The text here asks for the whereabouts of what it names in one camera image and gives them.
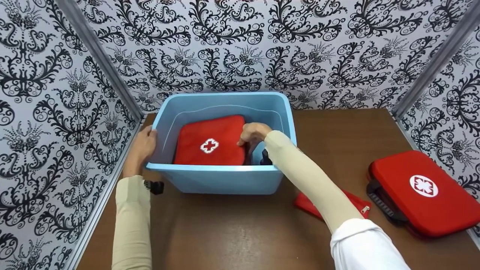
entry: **black and white damask wallpaper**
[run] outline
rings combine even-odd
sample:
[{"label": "black and white damask wallpaper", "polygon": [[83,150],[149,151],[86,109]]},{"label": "black and white damask wallpaper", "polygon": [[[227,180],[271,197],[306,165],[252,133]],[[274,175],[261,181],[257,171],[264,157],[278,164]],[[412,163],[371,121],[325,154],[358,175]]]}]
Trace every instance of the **black and white damask wallpaper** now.
[{"label": "black and white damask wallpaper", "polygon": [[295,109],[392,108],[472,0],[76,2],[152,112],[207,91],[280,91]]},{"label": "black and white damask wallpaper", "polygon": [[53,0],[0,0],[0,86],[0,269],[63,269],[137,123]]},{"label": "black and white damask wallpaper", "polygon": [[[420,150],[480,202],[480,26],[401,122]],[[480,226],[474,232],[480,243]]]}]

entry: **zipper pull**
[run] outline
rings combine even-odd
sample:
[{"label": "zipper pull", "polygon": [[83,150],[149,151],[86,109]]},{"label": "zipper pull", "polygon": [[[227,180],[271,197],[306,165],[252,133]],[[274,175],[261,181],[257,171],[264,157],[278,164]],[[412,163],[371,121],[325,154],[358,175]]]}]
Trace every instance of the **zipper pull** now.
[{"label": "zipper pull", "polygon": [[365,212],[367,212],[368,210],[370,210],[370,207],[365,206],[365,207],[360,211],[360,213],[365,214]]}]

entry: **red first aid pouch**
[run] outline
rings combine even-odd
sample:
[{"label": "red first aid pouch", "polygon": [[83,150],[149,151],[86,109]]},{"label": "red first aid pouch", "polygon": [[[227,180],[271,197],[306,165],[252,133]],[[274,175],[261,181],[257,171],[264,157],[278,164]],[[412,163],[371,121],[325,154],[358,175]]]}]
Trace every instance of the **red first aid pouch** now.
[{"label": "red first aid pouch", "polygon": [[[367,219],[368,212],[372,204],[368,201],[360,199],[359,197],[351,194],[346,190],[342,191],[347,196],[347,198],[349,198],[352,204],[358,209],[360,214]],[[305,196],[305,194],[300,193],[293,202],[293,205],[323,220],[320,212],[317,210],[315,205],[313,205],[313,203],[307,198],[307,196]]]},{"label": "red first aid pouch", "polygon": [[241,115],[231,115],[184,125],[173,164],[243,165],[245,147],[237,142],[244,124]]},{"label": "red first aid pouch", "polygon": [[422,152],[376,160],[368,178],[370,199],[417,237],[441,237],[480,222],[480,204]]}]

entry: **white sleeve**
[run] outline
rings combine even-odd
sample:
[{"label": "white sleeve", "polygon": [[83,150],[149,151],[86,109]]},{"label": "white sleeve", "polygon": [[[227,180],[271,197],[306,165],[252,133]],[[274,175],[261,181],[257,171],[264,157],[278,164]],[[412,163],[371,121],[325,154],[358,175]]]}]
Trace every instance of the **white sleeve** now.
[{"label": "white sleeve", "polygon": [[410,270],[392,240],[371,220],[350,219],[330,242],[336,270]]}]

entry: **brown tabletop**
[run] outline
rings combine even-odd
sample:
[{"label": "brown tabletop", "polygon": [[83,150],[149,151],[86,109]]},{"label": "brown tabletop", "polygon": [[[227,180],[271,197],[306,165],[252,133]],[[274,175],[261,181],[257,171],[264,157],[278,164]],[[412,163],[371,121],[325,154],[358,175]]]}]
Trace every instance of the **brown tabletop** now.
[{"label": "brown tabletop", "polygon": [[[365,200],[370,162],[411,149],[386,110],[303,110],[293,116],[299,148],[339,187]],[[166,183],[165,194],[152,199],[153,268],[333,270],[327,226],[292,206],[297,193],[285,178],[271,196],[181,194]],[[480,253],[466,232],[425,242],[391,225],[376,207],[370,218],[413,270],[478,268]],[[110,268],[114,225],[111,197],[77,269]]]}]

